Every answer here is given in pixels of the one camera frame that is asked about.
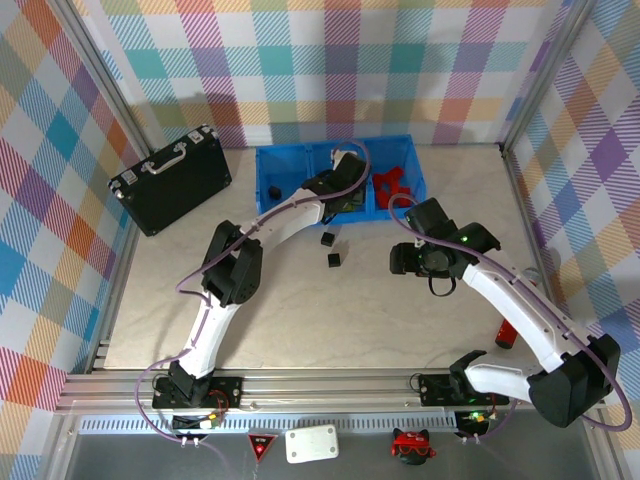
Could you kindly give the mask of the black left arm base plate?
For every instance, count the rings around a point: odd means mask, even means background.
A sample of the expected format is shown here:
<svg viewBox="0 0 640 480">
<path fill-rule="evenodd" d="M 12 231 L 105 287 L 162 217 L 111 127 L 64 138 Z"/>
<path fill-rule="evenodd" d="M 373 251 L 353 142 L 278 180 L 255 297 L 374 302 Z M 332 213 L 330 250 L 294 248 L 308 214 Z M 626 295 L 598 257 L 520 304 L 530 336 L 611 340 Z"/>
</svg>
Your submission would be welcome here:
<svg viewBox="0 0 640 480">
<path fill-rule="evenodd" d="M 153 384 L 154 409 L 218 409 L 238 408 L 242 396 L 241 377 L 210 377 L 196 382 L 195 399 L 189 399 L 168 376 Z"/>
</svg>

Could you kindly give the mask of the aluminium frame post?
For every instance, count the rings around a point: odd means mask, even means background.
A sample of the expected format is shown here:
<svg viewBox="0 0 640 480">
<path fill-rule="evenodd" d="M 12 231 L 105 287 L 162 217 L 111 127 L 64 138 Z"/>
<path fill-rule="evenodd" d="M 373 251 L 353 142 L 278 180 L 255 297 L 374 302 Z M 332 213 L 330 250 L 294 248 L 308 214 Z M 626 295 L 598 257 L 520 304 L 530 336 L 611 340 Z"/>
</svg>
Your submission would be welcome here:
<svg viewBox="0 0 640 480">
<path fill-rule="evenodd" d="M 152 146 L 126 103 L 124 95 L 75 8 L 73 0 L 46 1 L 134 148 L 142 158 L 148 156 L 152 152 Z"/>
<path fill-rule="evenodd" d="M 534 57 L 531 65 L 533 70 L 529 70 L 528 80 L 524 83 L 526 91 L 520 100 L 513 103 L 516 108 L 511 108 L 513 115 L 507 122 L 508 128 L 503 139 L 498 143 L 503 157 L 506 157 L 525 133 L 598 0 L 567 1 L 567 5 L 561 1 L 561 17 L 553 20 Z"/>
</svg>

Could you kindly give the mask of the red triangle sticker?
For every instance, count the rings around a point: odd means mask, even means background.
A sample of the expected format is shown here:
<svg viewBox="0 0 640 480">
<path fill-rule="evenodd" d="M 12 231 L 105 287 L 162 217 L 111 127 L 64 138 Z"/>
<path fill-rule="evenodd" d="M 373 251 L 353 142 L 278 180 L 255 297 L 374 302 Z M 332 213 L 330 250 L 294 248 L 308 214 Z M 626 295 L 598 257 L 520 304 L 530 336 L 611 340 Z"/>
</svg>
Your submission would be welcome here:
<svg viewBox="0 0 640 480">
<path fill-rule="evenodd" d="M 271 444 L 278 438 L 277 435 L 272 434 L 255 434 L 250 433 L 248 435 L 251 449 L 254 453 L 256 462 L 259 463 L 266 452 L 269 450 Z"/>
</svg>

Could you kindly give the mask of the black cat toy red glasses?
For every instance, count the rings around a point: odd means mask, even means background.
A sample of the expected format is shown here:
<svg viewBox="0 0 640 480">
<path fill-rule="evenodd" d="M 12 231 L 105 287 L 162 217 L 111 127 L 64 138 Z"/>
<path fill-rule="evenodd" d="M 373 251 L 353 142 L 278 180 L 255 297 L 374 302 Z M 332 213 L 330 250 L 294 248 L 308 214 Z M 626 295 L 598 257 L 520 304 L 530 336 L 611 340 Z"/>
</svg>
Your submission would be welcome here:
<svg viewBox="0 0 640 480">
<path fill-rule="evenodd" d="M 430 445 L 430 435 L 426 429 L 415 432 L 394 428 L 391 455 L 406 465 L 419 466 L 434 458 L 437 452 Z"/>
</svg>

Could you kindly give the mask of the blue three-compartment bin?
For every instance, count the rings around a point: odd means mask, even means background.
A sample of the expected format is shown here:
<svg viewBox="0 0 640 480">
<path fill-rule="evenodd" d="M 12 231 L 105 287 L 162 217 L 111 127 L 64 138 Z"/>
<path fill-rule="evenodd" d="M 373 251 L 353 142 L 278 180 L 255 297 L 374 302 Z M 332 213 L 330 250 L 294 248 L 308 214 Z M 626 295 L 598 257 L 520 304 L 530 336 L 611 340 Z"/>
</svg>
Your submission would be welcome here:
<svg viewBox="0 0 640 480">
<path fill-rule="evenodd" d="M 419 157 L 409 134 L 362 138 L 371 158 L 371 174 L 366 186 L 365 209 L 358 222 L 389 220 L 387 210 L 376 208 L 372 177 L 376 173 L 386 174 L 395 166 L 404 169 L 398 181 L 408 187 L 413 198 L 422 202 L 427 199 L 428 188 Z M 330 169 L 331 152 L 339 144 L 337 140 L 263 146 L 256 150 L 256 206 L 260 214 L 274 208 L 290 197 L 302 183 L 316 174 Z M 269 196 L 270 186 L 281 190 L 280 198 Z M 337 222 L 334 225 L 350 224 Z"/>
</svg>

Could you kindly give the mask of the white plastic box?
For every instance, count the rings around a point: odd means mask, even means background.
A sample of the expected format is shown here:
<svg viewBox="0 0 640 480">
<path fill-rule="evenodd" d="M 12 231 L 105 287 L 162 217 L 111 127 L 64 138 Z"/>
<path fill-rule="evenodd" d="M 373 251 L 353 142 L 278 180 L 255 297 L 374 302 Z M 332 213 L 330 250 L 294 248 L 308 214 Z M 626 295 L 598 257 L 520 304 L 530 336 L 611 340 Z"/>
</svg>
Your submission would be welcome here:
<svg viewBox="0 0 640 480">
<path fill-rule="evenodd" d="M 337 429 L 326 424 L 289 430 L 285 451 L 290 464 L 335 459 L 339 455 Z"/>
</svg>

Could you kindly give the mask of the aluminium frame rail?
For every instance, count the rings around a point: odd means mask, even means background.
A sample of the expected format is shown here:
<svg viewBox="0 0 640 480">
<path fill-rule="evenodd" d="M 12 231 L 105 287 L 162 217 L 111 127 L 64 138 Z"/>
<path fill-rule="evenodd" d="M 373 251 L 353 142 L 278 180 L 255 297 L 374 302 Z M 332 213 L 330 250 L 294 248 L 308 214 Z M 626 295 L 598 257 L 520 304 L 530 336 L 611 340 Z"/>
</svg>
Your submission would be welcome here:
<svg viewBox="0 0 640 480">
<path fill-rule="evenodd" d="M 241 377 L 242 396 L 232 413 L 396 413 L 489 409 L 492 406 L 423 407 L 410 380 L 417 373 L 447 374 L 443 369 L 239 369 L 218 370 L 213 377 Z M 154 371 L 97 370 L 67 378 L 57 414 L 133 414 L 134 389 L 146 411 L 152 410 Z"/>
</svg>

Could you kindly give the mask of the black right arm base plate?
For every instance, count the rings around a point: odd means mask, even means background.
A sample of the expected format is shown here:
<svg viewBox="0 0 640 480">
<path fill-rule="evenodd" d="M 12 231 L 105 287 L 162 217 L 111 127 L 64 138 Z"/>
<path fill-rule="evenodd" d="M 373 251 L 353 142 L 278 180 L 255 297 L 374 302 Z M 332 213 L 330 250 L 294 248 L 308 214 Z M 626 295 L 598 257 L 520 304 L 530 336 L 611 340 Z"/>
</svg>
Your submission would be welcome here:
<svg viewBox="0 0 640 480">
<path fill-rule="evenodd" d="M 410 384 L 418 393 L 423 407 L 506 406 L 510 403 L 508 397 L 491 393 L 462 396 L 450 385 L 447 374 L 417 373 L 411 378 Z"/>
</svg>

